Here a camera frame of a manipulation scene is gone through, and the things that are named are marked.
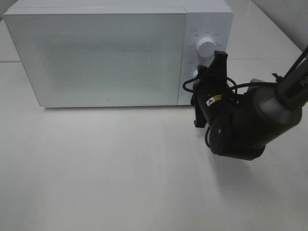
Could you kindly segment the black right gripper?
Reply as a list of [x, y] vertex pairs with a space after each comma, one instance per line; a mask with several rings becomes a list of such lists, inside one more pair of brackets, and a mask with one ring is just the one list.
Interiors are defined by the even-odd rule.
[[230, 91], [227, 83], [227, 58], [224, 51], [215, 51], [209, 67], [197, 67], [197, 84], [193, 84], [191, 104], [194, 106], [197, 128], [208, 125], [212, 129], [231, 128], [231, 105], [222, 97]]

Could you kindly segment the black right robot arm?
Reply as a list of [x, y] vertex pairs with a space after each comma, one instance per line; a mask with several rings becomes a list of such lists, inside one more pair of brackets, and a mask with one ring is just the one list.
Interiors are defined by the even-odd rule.
[[299, 124], [308, 101], [308, 59], [302, 52], [285, 76], [274, 82], [236, 84], [227, 76], [227, 53], [216, 51], [210, 66], [193, 79], [194, 125], [206, 128], [213, 154], [254, 160], [266, 145]]

